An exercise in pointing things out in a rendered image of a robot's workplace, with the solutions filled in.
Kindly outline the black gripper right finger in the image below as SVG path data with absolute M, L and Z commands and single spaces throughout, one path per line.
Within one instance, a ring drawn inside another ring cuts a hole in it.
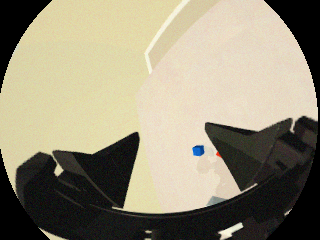
M 293 117 L 271 124 L 271 127 L 253 131 L 253 129 L 240 129 L 219 123 L 205 123 L 204 131 L 209 141 L 219 151 L 221 159 L 227 164 L 229 172 L 240 191 L 255 185 L 255 176 L 263 169 L 265 159 L 271 155 L 277 136 L 291 132 Z

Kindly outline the blue cube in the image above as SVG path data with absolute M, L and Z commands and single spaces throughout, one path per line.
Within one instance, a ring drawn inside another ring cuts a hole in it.
M 204 145 L 195 145 L 192 147 L 193 156 L 201 156 L 204 153 Z

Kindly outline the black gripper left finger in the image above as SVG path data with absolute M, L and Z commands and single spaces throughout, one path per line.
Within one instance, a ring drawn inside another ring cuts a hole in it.
M 132 132 L 93 155 L 57 149 L 52 151 L 52 156 L 63 171 L 87 177 L 93 187 L 111 201 L 113 208 L 124 209 L 139 143 L 139 132 Z

